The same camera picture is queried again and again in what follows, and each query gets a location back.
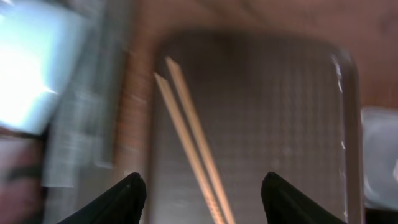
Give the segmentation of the wooden chopstick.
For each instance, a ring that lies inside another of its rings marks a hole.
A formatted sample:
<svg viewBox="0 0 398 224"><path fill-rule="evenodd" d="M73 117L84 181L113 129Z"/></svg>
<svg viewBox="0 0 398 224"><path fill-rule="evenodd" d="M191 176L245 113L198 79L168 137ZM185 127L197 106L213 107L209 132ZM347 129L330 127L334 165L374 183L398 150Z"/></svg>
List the wooden chopstick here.
<svg viewBox="0 0 398 224"><path fill-rule="evenodd" d="M180 142L187 155L190 166L193 170L193 173L195 174L195 178L200 186L206 205L211 213L212 219L215 224L225 224L223 215L221 214L212 188L210 187L208 179L205 175L205 171L203 170L193 141L184 123L176 99L171 91L171 87L168 81L165 78L161 77L158 73L154 73L154 76L160 89L161 95L165 101L166 107L169 111Z"/></svg>
<svg viewBox="0 0 398 224"><path fill-rule="evenodd" d="M194 103L190 96L182 69L177 62L172 60L169 56L165 58L165 61L171 74L174 86L177 90L179 101L181 102L183 108L180 109L178 103L177 105L193 141L195 150L198 154L203 170L205 171L205 175L208 179L210 187L212 188L221 214L223 215L224 222L228 224L235 224L236 221L234 219L233 212L224 191L224 187L216 168L213 156L211 155L210 147L206 140L205 133L202 129Z"/></svg>

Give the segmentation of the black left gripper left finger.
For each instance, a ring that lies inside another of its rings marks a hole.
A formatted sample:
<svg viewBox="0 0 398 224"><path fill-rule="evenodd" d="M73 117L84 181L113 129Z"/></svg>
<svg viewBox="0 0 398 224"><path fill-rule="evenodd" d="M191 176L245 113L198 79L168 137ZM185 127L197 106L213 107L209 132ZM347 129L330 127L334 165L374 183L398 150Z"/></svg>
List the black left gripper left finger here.
<svg viewBox="0 0 398 224"><path fill-rule="evenodd" d="M139 224L146 197L143 178L133 172L59 224Z"/></svg>

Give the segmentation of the light blue bowl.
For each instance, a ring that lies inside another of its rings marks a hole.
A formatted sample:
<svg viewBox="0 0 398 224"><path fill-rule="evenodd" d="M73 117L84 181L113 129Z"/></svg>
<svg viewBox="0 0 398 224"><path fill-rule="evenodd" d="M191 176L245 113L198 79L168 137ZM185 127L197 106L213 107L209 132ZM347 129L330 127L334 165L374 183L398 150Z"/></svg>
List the light blue bowl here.
<svg viewBox="0 0 398 224"><path fill-rule="evenodd" d="M1 1L1 126L40 135L72 78L88 32L47 1Z"/></svg>

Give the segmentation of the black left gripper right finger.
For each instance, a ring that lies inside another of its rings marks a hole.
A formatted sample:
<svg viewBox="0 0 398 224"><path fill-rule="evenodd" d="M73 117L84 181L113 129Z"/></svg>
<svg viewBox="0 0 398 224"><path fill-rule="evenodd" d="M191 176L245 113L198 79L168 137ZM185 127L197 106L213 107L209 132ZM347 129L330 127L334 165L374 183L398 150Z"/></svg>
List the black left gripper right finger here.
<svg viewBox="0 0 398 224"><path fill-rule="evenodd" d="M268 224L345 224L275 172L262 181L261 198Z"/></svg>

